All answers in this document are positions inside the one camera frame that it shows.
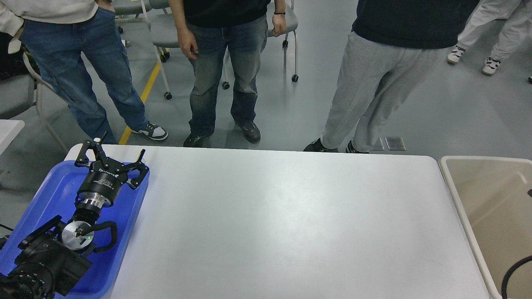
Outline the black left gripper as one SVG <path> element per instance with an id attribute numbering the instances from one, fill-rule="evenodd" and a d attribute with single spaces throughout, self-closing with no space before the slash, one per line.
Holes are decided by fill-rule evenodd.
<path id="1" fill-rule="evenodd" d="M 135 162 L 123 164 L 116 160 L 109 161 L 101 145 L 107 135 L 108 133 L 104 132 L 101 137 L 82 144 L 75 160 L 76 167 L 89 168 L 85 180 L 78 189 L 77 197 L 82 203 L 97 201 L 99 202 L 97 203 L 98 207 L 113 206 L 123 184 L 127 184 L 133 190 L 137 189 L 150 170 L 142 161 L 145 149 L 140 151 Z M 93 151 L 95 157 L 93 162 L 89 162 L 87 151 Z M 131 172 L 138 172 L 138 174 L 130 178 L 129 173 Z"/>

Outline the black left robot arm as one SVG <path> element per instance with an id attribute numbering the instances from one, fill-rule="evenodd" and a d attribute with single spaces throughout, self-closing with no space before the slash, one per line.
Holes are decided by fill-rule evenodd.
<path id="1" fill-rule="evenodd" d="M 109 290 L 148 188 L 144 154 L 121 162 L 96 138 L 49 172 L 1 250 L 2 299 L 97 299 Z"/>

